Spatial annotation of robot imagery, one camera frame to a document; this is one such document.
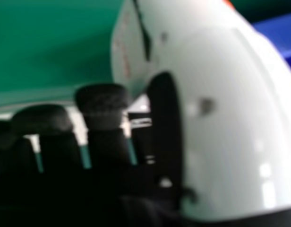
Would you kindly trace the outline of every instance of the green surface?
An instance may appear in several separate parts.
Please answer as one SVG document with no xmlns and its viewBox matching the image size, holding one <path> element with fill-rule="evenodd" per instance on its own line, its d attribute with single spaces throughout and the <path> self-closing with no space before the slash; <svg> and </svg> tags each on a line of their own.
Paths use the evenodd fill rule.
<svg viewBox="0 0 291 227">
<path fill-rule="evenodd" d="M 0 106 L 70 99 L 111 81 L 110 38 L 122 0 L 0 0 Z M 250 21 L 291 11 L 291 0 L 232 0 Z"/>
</svg>

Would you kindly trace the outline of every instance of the glossy white surface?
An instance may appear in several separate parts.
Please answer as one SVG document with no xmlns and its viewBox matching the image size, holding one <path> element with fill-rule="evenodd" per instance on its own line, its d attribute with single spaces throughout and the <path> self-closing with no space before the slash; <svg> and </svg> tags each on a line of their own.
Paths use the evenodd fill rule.
<svg viewBox="0 0 291 227">
<path fill-rule="evenodd" d="M 221 0 L 140 0 L 154 41 L 146 62 L 136 48 L 143 47 L 136 23 L 118 32 L 130 2 L 113 41 L 126 44 L 129 65 L 140 67 L 124 77 L 114 50 L 113 75 L 134 98 L 159 72 L 173 75 L 184 133 L 183 186 L 199 196 L 196 203 L 183 198 L 183 215 L 225 221 L 290 208 L 291 70 L 279 53 Z M 203 98 L 216 103 L 205 116 Z"/>
</svg>

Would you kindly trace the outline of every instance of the blue object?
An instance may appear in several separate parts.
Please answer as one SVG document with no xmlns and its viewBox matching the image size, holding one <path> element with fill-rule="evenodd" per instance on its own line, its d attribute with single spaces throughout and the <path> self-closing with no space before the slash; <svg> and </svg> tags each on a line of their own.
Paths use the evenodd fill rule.
<svg viewBox="0 0 291 227">
<path fill-rule="evenodd" d="M 291 66 L 291 14 L 253 24 L 269 38 Z"/>
</svg>

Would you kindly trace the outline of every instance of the green background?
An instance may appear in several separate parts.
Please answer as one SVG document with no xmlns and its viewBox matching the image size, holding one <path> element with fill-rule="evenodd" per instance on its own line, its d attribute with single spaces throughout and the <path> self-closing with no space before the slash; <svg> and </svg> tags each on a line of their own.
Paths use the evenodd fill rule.
<svg viewBox="0 0 291 227">
<path fill-rule="evenodd" d="M 69 99 L 111 81 L 110 36 L 121 0 L 0 0 L 0 106 Z M 251 22 L 291 12 L 291 1 L 233 0 Z"/>
</svg>

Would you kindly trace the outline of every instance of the orange object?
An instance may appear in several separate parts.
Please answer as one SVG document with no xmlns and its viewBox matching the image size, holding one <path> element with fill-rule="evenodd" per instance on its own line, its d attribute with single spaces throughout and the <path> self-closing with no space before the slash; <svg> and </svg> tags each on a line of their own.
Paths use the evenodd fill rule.
<svg viewBox="0 0 291 227">
<path fill-rule="evenodd" d="M 230 7 L 235 8 L 234 5 L 230 2 L 230 0 L 223 0 L 226 4 L 228 4 Z"/>
</svg>

